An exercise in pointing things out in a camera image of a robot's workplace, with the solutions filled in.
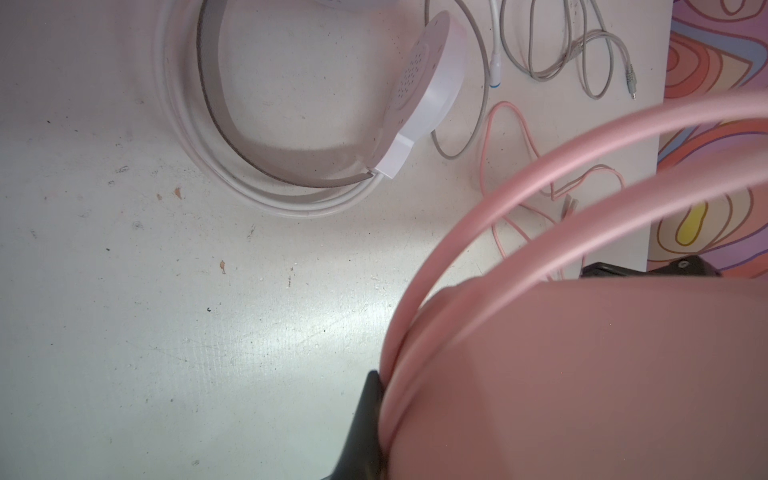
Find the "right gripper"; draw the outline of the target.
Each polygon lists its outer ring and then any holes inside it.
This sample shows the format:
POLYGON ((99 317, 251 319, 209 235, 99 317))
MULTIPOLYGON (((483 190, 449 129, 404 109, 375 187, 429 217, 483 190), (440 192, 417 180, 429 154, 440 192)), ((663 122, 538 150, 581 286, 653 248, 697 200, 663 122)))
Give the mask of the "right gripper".
POLYGON ((614 278, 638 276, 721 277, 722 273, 700 256, 687 256, 665 266, 648 271, 633 270, 604 262, 595 262, 581 269, 580 278, 614 278))

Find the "pink cat-ear headphones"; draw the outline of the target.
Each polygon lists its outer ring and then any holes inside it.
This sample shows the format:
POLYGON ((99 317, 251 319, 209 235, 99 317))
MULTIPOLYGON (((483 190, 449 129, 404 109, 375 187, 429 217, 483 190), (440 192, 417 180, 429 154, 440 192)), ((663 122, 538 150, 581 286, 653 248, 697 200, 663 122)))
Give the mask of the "pink cat-ear headphones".
POLYGON ((767 286, 694 276, 546 275, 767 179, 767 143, 620 190, 485 275, 435 284, 547 183, 687 126, 767 114, 763 91, 661 104, 549 152, 474 207, 417 272, 388 327, 378 438, 386 479, 763 479, 767 286))

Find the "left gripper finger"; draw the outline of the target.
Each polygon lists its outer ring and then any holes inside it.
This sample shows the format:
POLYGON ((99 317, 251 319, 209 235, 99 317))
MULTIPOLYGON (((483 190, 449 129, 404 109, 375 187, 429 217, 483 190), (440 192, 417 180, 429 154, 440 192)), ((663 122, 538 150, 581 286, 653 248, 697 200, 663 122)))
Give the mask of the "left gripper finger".
POLYGON ((370 371, 335 468, 327 479, 374 480, 382 477, 385 460, 378 438, 383 386, 377 371, 370 371))

